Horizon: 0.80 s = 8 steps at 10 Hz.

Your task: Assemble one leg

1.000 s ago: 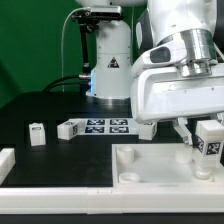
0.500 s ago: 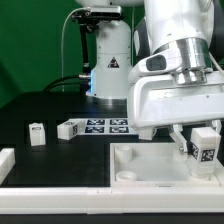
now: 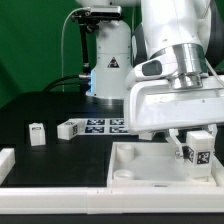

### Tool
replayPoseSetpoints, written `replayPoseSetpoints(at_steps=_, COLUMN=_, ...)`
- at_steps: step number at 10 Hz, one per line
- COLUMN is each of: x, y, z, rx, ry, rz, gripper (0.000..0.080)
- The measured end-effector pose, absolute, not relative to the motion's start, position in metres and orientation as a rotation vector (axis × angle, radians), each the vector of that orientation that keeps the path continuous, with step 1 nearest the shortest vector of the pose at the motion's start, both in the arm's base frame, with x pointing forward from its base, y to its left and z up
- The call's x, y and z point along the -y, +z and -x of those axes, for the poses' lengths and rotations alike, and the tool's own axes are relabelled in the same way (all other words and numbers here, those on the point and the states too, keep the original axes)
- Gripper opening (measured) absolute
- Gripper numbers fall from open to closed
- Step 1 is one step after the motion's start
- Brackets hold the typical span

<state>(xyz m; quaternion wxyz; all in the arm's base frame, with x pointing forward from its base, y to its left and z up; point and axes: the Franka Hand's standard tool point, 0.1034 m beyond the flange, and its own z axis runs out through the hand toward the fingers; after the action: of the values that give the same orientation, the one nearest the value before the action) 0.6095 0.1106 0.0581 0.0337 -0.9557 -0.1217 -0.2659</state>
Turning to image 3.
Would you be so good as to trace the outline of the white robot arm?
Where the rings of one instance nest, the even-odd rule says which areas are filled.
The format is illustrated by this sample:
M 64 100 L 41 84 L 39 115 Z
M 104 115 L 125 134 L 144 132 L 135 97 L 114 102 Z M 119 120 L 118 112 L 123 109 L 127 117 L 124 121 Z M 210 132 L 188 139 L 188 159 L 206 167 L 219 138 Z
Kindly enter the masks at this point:
M 123 104 L 125 128 L 164 132 L 179 158 L 178 131 L 224 123 L 224 76 L 209 60 L 223 26 L 214 0 L 76 0 L 96 31 L 97 63 L 88 99 Z

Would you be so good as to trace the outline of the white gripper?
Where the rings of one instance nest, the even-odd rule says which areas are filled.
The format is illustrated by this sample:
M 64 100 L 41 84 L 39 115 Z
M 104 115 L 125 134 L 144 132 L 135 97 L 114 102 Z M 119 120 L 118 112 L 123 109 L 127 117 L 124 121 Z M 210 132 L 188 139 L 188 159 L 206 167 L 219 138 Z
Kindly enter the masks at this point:
M 216 137 L 216 124 L 224 123 L 224 88 L 214 77 L 204 79 L 202 88 L 185 90 L 172 89 L 167 80 L 140 82 L 125 98 L 124 120 L 131 134 L 167 130 L 166 141 L 183 159 L 177 129 L 208 125 Z

